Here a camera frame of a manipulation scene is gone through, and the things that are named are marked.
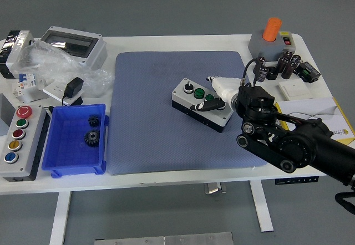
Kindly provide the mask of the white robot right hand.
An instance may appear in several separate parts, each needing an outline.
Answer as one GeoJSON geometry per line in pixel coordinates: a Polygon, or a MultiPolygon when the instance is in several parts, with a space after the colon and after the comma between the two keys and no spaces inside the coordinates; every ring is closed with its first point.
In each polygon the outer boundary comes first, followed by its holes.
{"type": "Polygon", "coordinates": [[[232,111],[236,112],[236,101],[239,94],[239,87],[245,82],[245,79],[209,76],[206,80],[211,82],[218,97],[192,105],[190,106],[190,109],[193,111],[204,112],[220,109],[225,105],[228,105],[232,111]]]}

